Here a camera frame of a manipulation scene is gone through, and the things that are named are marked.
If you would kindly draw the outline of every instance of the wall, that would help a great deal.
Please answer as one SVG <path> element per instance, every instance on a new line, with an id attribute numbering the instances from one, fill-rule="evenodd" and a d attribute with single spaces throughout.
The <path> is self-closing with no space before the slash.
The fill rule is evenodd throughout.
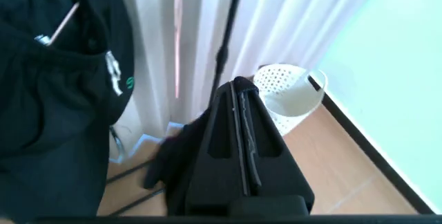
<path id="1" fill-rule="evenodd" d="M 319 68 L 328 93 L 427 201 L 442 209 L 442 0 L 369 0 Z"/>

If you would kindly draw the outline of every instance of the white trash bin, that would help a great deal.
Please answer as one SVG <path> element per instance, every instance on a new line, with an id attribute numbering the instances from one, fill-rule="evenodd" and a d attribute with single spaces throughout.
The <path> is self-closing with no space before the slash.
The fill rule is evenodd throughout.
<path id="1" fill-rule="evenodd" d="M 324 98 L 327 76 L 319 91 L 308 80 L 309 71 L 288 64 L 273 64 L 260 68 L 253 83 L 260 90 L 260 98 L 280 135 L 289 133 L 310 113 L 315 111 Z"/>

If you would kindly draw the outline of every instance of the beige floor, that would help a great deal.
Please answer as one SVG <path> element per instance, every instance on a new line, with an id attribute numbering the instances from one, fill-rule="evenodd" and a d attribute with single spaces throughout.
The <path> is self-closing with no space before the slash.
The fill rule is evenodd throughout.
<path id="1" fill-rule="evenodd" d="M 284 137 L 316 195 L 312 214 L 415 214 L 416 211 L 372 164 L 337 121 L 320 107 Z M 152 156 L 155 144 L 146 143 L 126 165 L 111 164 L 109 176 Z M 140 185 L 144 171 L 121 179 L 106 188 L 99 215 L 148 194 Z M 160 194 L 122 215 L 165 215 Z"/>

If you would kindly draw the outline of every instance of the white basket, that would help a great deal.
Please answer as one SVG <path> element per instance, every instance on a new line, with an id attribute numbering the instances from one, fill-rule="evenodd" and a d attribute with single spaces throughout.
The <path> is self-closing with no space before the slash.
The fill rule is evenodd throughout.
<path id="1" fill-rule="evenodd" d="M 327 76 L 319 91 L 308 80 L 309 71 L 288 64 L 273 64 L 260 68 L 253 83 L 279 133 L 283 136 L 315 111 L 324 98 Z"/>

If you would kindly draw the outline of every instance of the curtain fold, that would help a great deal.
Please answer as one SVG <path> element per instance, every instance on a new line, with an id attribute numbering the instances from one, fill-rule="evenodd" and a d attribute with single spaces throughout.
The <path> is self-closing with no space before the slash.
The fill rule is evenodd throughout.
<path id="1" fill-rule="evenodd" d="M 207 107 L 231 0 L 182 0 L 175 99 L 173 0 L 125 0 L 137 40 L 133 94 L 142 131 L 162 137 Z M 259 66 L 313 68 L 366 0 L 240 0 L 221 84 Z"/>

